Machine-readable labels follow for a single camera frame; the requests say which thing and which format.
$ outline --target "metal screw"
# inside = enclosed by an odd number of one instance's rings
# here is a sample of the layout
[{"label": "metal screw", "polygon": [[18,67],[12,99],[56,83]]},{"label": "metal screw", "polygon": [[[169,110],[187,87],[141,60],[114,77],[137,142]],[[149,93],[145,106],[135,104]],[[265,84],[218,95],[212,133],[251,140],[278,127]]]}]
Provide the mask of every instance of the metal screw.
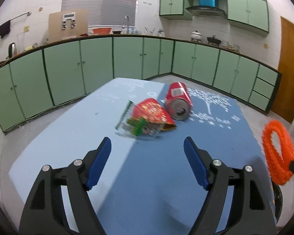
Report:
[{"label": "metal screw", "polygon": [[44,165],[43,166],[43,171],[48,171],[50,169],[50,166],[49,165]]},{"label": "metal screw", "polygon": [[252,172],[253,171],[253,168],[251,166],[249,166],[249,165],[245,166],[245,169],[248,172]]},{"label": "metal screw", "polygon": [[212,163],[213,163],[214,166],[220,166],[222,164],[221,161],[218,160],[218,159],[213,160]]},{"label": "metal screw", "polygon": [[75,160],[75,161],[73,162],[73,164],[74,164],[75,166],[80,166],[82,163],[83,163],[83,161],[82,161],[81,159],[77,159],[77,160]]}]

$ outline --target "drawer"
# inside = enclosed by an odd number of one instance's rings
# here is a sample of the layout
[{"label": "drawer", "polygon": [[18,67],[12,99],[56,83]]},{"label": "drawer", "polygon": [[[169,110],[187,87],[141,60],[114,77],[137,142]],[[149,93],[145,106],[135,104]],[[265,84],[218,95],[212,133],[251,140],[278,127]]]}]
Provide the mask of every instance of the drawer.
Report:
[{"label": "drawer", "polygon": [[268,103],[269,103],[269,99],[266,98],[265,96],[262,96],[254,91],[252,91],[250,99],[249,99],[249,103],[252,105],[255,105],[256,107],[262,109],[262,110],[266,110]]},{"label": "drawer", "polygon": [[254,91],[268,97],[269,99],[271,98],[272,92],[273,92],[274,86],[268,84],[267,82],[261,80],[261,79],[256,79],[256,83],[254,86]]},{"label": "drawer", "polygon": [[275,85],[278,73],[261,64],[259,66],[258,77],[272,85]]}]

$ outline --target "black cloth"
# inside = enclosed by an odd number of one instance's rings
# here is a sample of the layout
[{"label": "black cloth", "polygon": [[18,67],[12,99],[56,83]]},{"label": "black cloth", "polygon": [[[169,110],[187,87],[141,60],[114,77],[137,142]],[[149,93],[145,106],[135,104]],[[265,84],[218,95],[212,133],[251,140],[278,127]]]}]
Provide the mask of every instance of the black cloth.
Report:
[{"label": "black cloth", "polygon": [[0,36],[3,38],[3,36],[7,35],[10,32],[10,25],[11,25],[11,20],[8,20],[7,22],[3,23],[0,26]]}]

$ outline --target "white pot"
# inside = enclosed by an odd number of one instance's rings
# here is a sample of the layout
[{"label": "white pot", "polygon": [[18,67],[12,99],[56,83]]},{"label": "white pot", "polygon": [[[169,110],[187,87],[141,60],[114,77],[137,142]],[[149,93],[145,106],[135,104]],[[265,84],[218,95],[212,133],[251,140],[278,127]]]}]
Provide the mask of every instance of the white pot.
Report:
[{"label": "white pot", "polygon": [[201,41],[201,34],[197,31],[191,33],[191,39]]}]

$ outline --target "blue gripper pad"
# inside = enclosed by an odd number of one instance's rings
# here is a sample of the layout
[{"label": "blue gripper pad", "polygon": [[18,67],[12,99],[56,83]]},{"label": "blue gripper pad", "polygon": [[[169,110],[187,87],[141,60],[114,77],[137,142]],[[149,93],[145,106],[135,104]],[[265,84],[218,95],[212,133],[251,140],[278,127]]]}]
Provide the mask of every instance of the blue gripper pad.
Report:
[{"label": "blue gripper pad", "polygon": [[184,153],[195,175],[197,183],[206,190],[210,184],[207,179],[206,167],[204,166],[202,160],[199,158],[196,149],[190,143],[188,138],[184,140]]},{"label": "blue gripper pad", "polygon": [[106,141],[102,147],[98,148],[97,150],[99,153],[97,154],[88,171],[88,180],[86,183],[87,190],[92,189],[92,187],[98,183],[101,173],[111,153],[111,140],[106,138]]}]

